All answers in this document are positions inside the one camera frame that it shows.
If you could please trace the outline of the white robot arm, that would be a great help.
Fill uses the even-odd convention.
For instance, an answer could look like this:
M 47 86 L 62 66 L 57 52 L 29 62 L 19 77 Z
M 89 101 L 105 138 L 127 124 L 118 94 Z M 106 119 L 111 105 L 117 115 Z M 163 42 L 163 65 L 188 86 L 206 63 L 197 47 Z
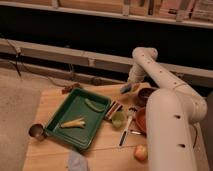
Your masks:
M 156 62 L 155 48 L 136 47 L 128 80 L 148 74 L 158 85 L 146 104 L 149 171 L 197 171 L 190 125 L 207 113 L 205 99 L 190 85 Z

